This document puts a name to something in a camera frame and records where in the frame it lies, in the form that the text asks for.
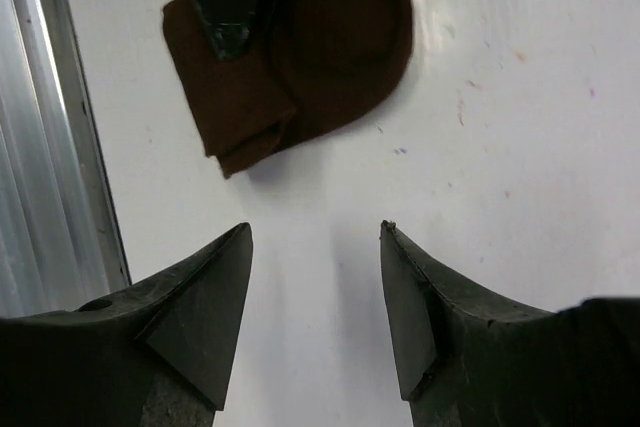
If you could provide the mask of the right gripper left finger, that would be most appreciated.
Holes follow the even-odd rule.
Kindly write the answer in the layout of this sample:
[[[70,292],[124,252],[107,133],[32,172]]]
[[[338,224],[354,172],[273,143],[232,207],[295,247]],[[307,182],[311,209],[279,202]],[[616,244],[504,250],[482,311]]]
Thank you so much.
[[[209,426],[224,408],[248,291],[241,223],[75,311],[1,323],[5,426]]]

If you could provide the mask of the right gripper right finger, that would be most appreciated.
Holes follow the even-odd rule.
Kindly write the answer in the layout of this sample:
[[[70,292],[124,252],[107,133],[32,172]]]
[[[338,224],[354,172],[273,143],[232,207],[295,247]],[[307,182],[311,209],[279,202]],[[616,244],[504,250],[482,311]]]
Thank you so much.
[[[417,426],[635,426],[639,302],[547,312],[431,257],[394,223],[381,274],[401,398]]]

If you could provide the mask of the brown striped cuff sock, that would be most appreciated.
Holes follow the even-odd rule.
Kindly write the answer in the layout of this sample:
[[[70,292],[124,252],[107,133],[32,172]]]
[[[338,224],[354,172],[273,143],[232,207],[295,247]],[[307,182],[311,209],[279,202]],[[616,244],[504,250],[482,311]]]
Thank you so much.
[[[411,0],[278,0],[246,53],[220,60],[194,0],[163,35],[207,156],[225,177],[339,129],[395,90],[413,47]]]

